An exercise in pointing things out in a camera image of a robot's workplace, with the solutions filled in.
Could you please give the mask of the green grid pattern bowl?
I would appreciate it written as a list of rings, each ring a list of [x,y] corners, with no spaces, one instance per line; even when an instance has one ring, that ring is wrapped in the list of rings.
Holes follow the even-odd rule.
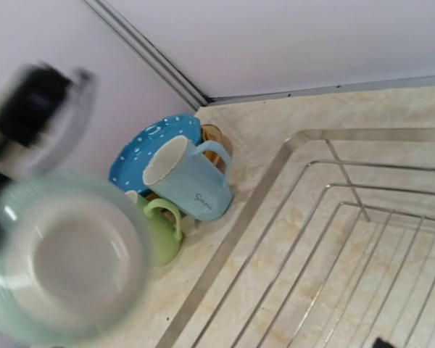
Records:
[[[74,344],[123,322],[152,268],[148,228],[100,178],[51,173],[0,188],[0,331]]]

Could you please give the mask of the green mug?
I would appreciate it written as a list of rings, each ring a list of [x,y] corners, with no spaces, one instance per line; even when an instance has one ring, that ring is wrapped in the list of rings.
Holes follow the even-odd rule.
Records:
[[[183,240],[178,208],[163,198],[148,201],[133,190],[126,191],[125,195],[146,218],[152,240],[154,265],[164,267],[170,264],[178,255]]]

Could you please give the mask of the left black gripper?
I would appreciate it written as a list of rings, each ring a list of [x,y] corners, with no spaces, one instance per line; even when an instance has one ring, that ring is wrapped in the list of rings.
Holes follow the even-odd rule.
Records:
[[[96,76],[84,68],[75,80],[48,64],[27,65],[0,90],[0,189],[12,182],[19,158],[48,128],[71,93],[76,109],[62,137],[30,171],[43,175],[67,158],[80,142],[91,118]],[[0,244],[3,239],[0,227]]]

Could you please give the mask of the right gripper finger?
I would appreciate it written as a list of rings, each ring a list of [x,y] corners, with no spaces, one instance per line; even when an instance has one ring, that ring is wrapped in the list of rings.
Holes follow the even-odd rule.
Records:
[[[376,339],[373,343],[373,348],[395,348],[395,346],[382,339]]]

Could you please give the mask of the light blue mug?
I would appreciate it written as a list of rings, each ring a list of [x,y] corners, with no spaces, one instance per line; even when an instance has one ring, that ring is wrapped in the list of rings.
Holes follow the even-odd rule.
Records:
[[[224,173],[204,155],[207,150],[222,157]],[[186,214],[211,221],[224,215],[231,204],[230,169],[231,156],[218,142],[205,141],[196,146],[185,136],[176,136],[154,153],[142,179],[153,192]]]

